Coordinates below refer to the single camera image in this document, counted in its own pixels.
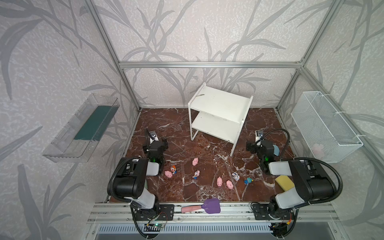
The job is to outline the orange hooded Doraemon figure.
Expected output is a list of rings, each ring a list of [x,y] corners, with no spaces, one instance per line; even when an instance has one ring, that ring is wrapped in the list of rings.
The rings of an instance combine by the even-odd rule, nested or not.
[[[176,169],[176,166],[175,165],[172,165],[171,166],[171,173],[174,175],[177,173],[177,169]]]

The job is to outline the blue green Doraemon figure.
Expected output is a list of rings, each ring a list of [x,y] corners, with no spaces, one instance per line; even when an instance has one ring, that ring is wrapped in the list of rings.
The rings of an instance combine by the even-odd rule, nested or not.
[[[250,183],[252,183],[254,180],[253,179],[251,179],[251,178],[246,178],[245,180],[244,180],[244,183],[245,183],[245,185],[249,185]]]

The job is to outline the white hooded Doraemon figure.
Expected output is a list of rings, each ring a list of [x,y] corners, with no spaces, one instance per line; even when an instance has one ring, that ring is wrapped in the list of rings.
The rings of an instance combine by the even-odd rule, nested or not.
[[[236,182],[240,180],[240,176],[237,173],[232,173],[232,177]]]

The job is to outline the pink hooded Doraemon figure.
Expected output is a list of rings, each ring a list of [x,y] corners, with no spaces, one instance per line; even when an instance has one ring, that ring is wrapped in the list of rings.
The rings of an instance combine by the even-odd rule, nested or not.
[[[197,170],[194,175],[193,175],[193,179],[197,179],[198,177],[200,176],[200,170]]]

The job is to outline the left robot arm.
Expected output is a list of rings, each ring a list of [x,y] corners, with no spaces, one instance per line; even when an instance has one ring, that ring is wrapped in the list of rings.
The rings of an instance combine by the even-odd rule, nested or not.
[[[128,202],[136,209],[150,210],[159,202],[157,196],[145,187],[148,176],[162,174],[168,149],[166,138],[151,141],[143,146],[145,157],[121,158],[107,186],[112,198]]]

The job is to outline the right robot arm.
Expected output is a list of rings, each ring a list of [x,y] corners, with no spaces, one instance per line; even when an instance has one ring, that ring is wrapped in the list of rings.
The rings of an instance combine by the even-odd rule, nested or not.
[[[299,209],[335,200],[343,191],[343,180],[338,171],[328,163],[315,158],[297,157],[291,160],[275,160],[275,147],[267,140],[246,142],[246,150],[257,155],[263,173],[286,176],[294,187],[272,196],[268,210]]]

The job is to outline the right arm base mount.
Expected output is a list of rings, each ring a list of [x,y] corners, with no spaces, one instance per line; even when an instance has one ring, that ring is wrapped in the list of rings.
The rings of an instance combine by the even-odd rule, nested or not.
[[[250,207],[255,220],[259,221],[289,221],[295,217],[293,209],[280,209],[273,203],[251,203]]]

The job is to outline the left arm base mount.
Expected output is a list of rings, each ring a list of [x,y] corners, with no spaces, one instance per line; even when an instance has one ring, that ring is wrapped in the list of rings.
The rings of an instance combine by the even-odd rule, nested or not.
[[[134,210],[133,215],[137,221],[172,221],[175,213],[175,205],[160,204],[149,210]]]

